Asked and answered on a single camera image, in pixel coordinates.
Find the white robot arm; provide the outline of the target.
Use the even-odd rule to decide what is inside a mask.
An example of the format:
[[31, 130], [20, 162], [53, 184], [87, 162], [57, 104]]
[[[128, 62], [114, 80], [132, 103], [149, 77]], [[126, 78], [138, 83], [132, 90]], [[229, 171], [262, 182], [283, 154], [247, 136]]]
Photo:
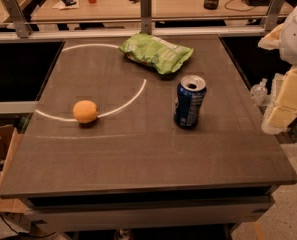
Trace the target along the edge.
[[280, 89], [273, 81], [273, 93], [261, 125], [264, 133], [279, 134], [297, 118], [297, 6], [284, 23], [259, 41], [258, 46], [267, 50], [278, 49], [280, 58], [291, 65], [282, 78]]

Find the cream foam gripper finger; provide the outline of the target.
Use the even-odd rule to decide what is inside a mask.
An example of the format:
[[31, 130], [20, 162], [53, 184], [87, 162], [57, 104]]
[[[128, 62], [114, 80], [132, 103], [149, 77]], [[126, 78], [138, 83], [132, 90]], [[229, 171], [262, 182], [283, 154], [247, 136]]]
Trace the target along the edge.
[[266, 134], [285, 132], [297, 118], [297, 66], [292, 66], [284, 76], [277, 75], [272, 84], [270, 103], [261, 124]]
[[279, 24], [272, 31], [266, 34], [258, 42], [258, 47], [266, 50], [278, 49], [280, 46], [280, 36], [283, 24]]

